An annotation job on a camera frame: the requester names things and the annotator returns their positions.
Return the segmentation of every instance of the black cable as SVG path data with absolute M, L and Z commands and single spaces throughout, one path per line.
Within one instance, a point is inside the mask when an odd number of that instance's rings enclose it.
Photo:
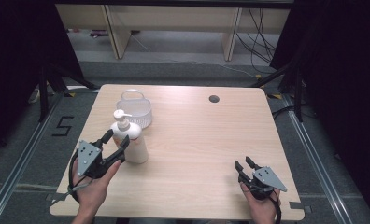
M 282 112 L 285 112 L 285 111 L 293 111 L 293 110 L 294 110 L 294 106 L 293 105 L 289 105 L 289 106 L 286 106 L 284 108 L 281 108 L 278 111 L 272 113 L 273 119 L 276 119 L 278 117 L 278 115 L 280 115 Z
M 262 60 L 264 60 L 265 62 L 267 63 L 270 63 L 270 61 L 268 59 L 266 59 L 261 53 L 255 51 L 253 48 L 251 48 L 249 45 L 247 45 L 241 38 L 238 34 L 237 35 L 237 38 L 240 40 L 241 44 L 244 46 L 245 49 L 247 49 L 248 51 L 251 52 L 251 66 L 253 69 L 255 69 L 255 71 L 259 72 L 259 73 L 264 73 L 264 74 L 272 74 L 272 73 L 268 73 L 268 72 L 264 72 L 264 71 L 261 71 L 259 69 L 257 69 L 253 63 L 253 60 L 252 60 L 252 54 L 256 54 L 259 58 L 261 58 Z
M 276 224 L 279 224 L 281 222 L 281 208 L 280 208 L 279 198 L 278 198 L 277 194 L 276 194 L 276 197 L 277 197 L 277 201 L 273 200 L 272 197 L 270 197 L 270 196 L 268 198 L 276 208 L 276 212 L 277 212 Z
M 260 52 L 256 51 L 252 47 L 250 47 L 246 42 L 243 41 L 243 39 L 238 34 L 236 34 L 236 35 L 237 35 L 238 39 L 240 40 L 241 44 L 244 46 L 244 48 L 246 48 L 249 52 L 254 53 L 259 58 L 264 60 L 265 62 L 270 63 L 269 59 L 265 58 Z
M 256 185 L 253 185 L 253 184 L 250 184 L 250 183 L 245 183 L 245 182 L 243 182 L 243 184 L 244 184 L 244 185 L 246 185 L 246 186 L 248 186 L 248 187 L 250 187 L 250 188 L 249 188 L 249 191 L 250 191 L 250 192 L 253 192 L 253 191 L 257 191 L 257 190 L 261 190 L 261 189 L 263 189 L 263 188 L 261 188 L 261 187 L 259 187 L 259 186 L 256 186 Z
M 83 176 L 78 181 L 78 183 L 76 183 L 74 185 L 74 180 L 73 180 L 73 176 L 72 176 L 72 168 L 74 166 L 74 161 L 77 159 L 77 157 L 78 157 L 78 149 L 77 149 L 77 152 L 75 152 L 75 154 L 72 156 L 71 162 L 69 163 L 69 170 L 68 170 L 68 180 L 69 180 L 68 193 L 72 195 L 72 197 L 75 199 L 75 201 L 77 201 L 77 203 L 79 203 L 78 195 L 77 195 L 77 193 L 75 191 L 73 191 L 73 188 L 76 187 L 78 184 L 80 184 L 80 182 L 82 182 L 82 180 L 84 180 L 86 178 L 86 175 Z
M 276 50 L 276 48 L 274 47 L 268 47 L 266 45 L 263 45 L 261 43 L 258 43 L 254 38 L 252 38 L 249 34 L 247 34 L 247 36 L 249 37 L 249 39 L 251 39 L 253 42 L 256 42 L 257 45 L 261 46 L 261 47 L 264 47 L 264 48 L 268 48 L 270 50 Z
M 269 43 L 269 41 L 267 41 L 265 38 L 264 38 L 264 33 L 263 33 L 263 10 L 260 8 L 260 25 L 258 26 L 254 16 L 252 15 L 252 12 L 251 10 L 249 9 L 249 14 L 252 18 L 252 21 L 254 22 L 254 25 L 255 27 L 257 28 L 257 36 L 255 38 L 255 41 L 258 39 L 258 35 L 261 36 L 263 42 L 264 42 L 264 47 L 267 48 L 267 45 L 269 45 L 271 48 L 273 49 L 276 49 L 272 44 Z

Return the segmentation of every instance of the white bottle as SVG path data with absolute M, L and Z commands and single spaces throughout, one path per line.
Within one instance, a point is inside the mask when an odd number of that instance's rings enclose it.
M 129 135 L 130 144 L 124 151 L 126 161 L 134 163 L 143 163 L 148 159 L 148 151 L 144 141 L 141 127 L 129 122 L 126 117 L 131 115 L 125 114 L 123 110 L 116 110 L 113 113 L 116 122 L 111 125 L 113 131 L 112 139 L 119 148 L 121 141 Z

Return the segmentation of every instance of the human hand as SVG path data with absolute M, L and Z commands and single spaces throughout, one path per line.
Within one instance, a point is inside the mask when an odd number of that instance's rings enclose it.
M 86 188 L 77 190 L 79 210 L 72 223 L 92 223 L 98 208 L 106 199 L 109 182 L 118 171 L 120 165 L 121 161 L 116 161 L 109 167 L 103 177 L 94 179 Z M 73 167 L 76 167 L 72 172 L 73 182 L 78 183 L 80 180 L 77 175 L 78 159 L 74 161 Z M 89 183 L 91 180 L 91 178 L 86 177 L 79 185 Z
M 244 196 L 246 196 L 247 202 L 249 203 L 249 210 L 251 212 L 252 219 L 257 224 L 270 224 L 275 223 L 276 207 L 273 203 L 268 200 L 257 200 L 254 198 L 252 193 L 249 191 L 244 183 L 240 183 L 240 187 L 243 190 Z M 280 190 L 274 189 L 270 197 L 279 203 Z

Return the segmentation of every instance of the cable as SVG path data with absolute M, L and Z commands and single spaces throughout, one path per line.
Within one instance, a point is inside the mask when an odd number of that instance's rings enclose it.
M 74 193 L 76 193 L 77 190 L 84 189 L 84 188 L 88 187 L 93 182 L 93 179 L 91 179 L 88 183 L 78 186 L 78 184 L 80 184 L 80 182 L 82 182 L 85 178 L 86 178 L 86 176 L 83 176 L 72 189 L 68 188 L 68 191 L 65 194 L 63 194 L 62 196 L 60 196 L 58 199 L 54 200 L 54 202 L 52 202 L 50 204 L 50 207 L 54 206 L 57 202 L 61 201 L 62 199 L 65 199 L 66 196 L 68 196 L 69 194 L 73 195 Z
M 276 208 L 276 212 L 277 212 L 276 224 L 279 224 L 281 222 L 281 208 L 280 208 L 279 198 L 278 198 L 277 194 L 276 194 L 276 197 L 277 197 L 277 201 L 273 200 L 272 197 L 270 197 L 270 196 L 268 197 L 268 199 L 273 203 L 273 205 Z
M 253 42 L 256 42 L 257 45 L 261 46 L 261 47 L 264 47 L 264 48 L 268 48 L 270 50 L 276 50 L 276 48 L 273 46 L 273 47 L 269 47 L 269 46 L 266 46 L 266 45 L 263 45 L 261 43 L 258 43 L 254 38 L 252 38 L 249 34 L 247 34 L 247 36 L 249 37 L 249 39 L 251 39 Z
M 264 32 L 263 32 L 263 9 L 260 8 L 260 26 L 258 26 L 256 20 L 254 19 L 250 8 L 249 8 L 249 14 L 250 14 L 250 16 L 252 18 L 252 21 L 254 22 L 255 27 L 257 28 L 257 31 L 258 31 L 257 34 L 261 35 L 261 38 L 263 39 L 263 42 L 265 44 L 264 46 L 266 47 L 267 45 L 269 45 L 271 48 L 276 49 L 272 44 L 269 43 L 269 41 L 267 41 L 264 38 Z
M 260 59 L 264 60 L 266 63 L 270 63 L 270 61 L 268 59 L 266 59 L 261 53 L 259 53 L 258 51 L 256 51 L 255 49 L 251 48 L 249 45 L 247 45 L 241 38 L 238 34 L 237 35 L 237 38 L 240 40 L 240 43 L 243 45 L 243 47 L 245 49 L 247 49 L 248 51 L 251 52 L 251 66 L 252 68 L 254 68 L 257 72 L 259 73 L 264 73 L 264 74 L 272 74 L 272 73 L 268 73 L 268 72 L 264 72 L 264 71 L 260 71 L 259 69 L 257 69 L 254 65 L 254 62 L 252 60 L 252 54 L 256 54 Z
M 256 43 L 256 41 L 258 40 L 258 35 L 259 35 L 259 28 L 258 28 L 258 25 L 257 25 L 257 23 L 255 22 L 255 20 L 254 20 L 254 23 L 255 23 L 255 27 L 257 27 L 257 30 L 258 30 L 258 32 L 257 32 L 257 35 L 256 35 L 256 37 L 255 37 L 255 42 L 254 42 L 254 44 L 252 45 L 252 48 L 254 49 L 255 48 L 255 43 Z M 252 61 L 252 59 L 253 59 L 253 57 L 252 57 L 252 53 L 251 53 L 251 64 L 252 64 L 252 66 L 253 66 L 253 61 Z
M 272 113 L 273 115 L 273 119 L 276 119 L 278 117 L 278 115 L 280 115 L 282 112 L 286 112 L 286 111 L 294 111 L 295 109 L 295 106 L 294 105 L 289 105 L 289 106 L 286 106 L 284 108 L 281 108 L 279 109 L 278 111 L 275 111 Z M 302 113 L 303 115 L 307 116 L 307 117 L 310 117 L 310 118 L 313 118 L 312 116 L 309 116 L 305 113 Z

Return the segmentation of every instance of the gray floor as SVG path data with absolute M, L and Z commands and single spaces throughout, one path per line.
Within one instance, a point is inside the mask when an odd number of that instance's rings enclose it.
M 92 38 L 90 31 L 69 33 L 84 76 L 95 84 L 139 83 L 168 85 L 247 86 L 256 81 L 259 71 L 272 72 L 268 64 L 252 57 L 236 41 L 234 57 L 223 60 L 219 34 L 182 32 L 141 32 L 131 38 L 122 60 L 114 58 L 108 37 Z M 276 45 L 278 35 L 267 36 Z M 264 54 L 264 48 L 258 51 Z M 69 86 L 76 82 L 66 80 Z M 266 93 L 277 93 L 279 80 L 263 88 Z M 49 213 L 49 202 L 60 183 L 72 149 L 80 135 L 97 93 L 77 93 L 75 97 L 63 97 L 46 131 L 27 163 L 24 173 L 0 216 L 0 223 L 68 223 L 71 217 L 54 217 Z M 283 100 L 269 98 L 272 111 L 284 107 Z M 303 107 L 304 125 L 313 141 L 320 159 L 353 223 L 370 223 L 370 211 L 340 160 L 334 157 L 334 148 L 313 113 Z M 7 180 L 17 159 L 27 145 L 37 126 L 38 104 L 31 104 L 11 127 L 7 145 L 0 148 L 0 187 Z M 52 136 L 63 130 L 57 129 L 62 116 L 74 116 L 65 125 L 72 126 L 67 137 Z M 306 217 L 298 223 L 340 223 L 321 187 L 305 147 L 293 127 L 287 112 L 276 119 L 277 130 L 284 147 L 292 175 L 298 188 Z M 99 217 L 96 223 L 115 223 L 114 217 Z

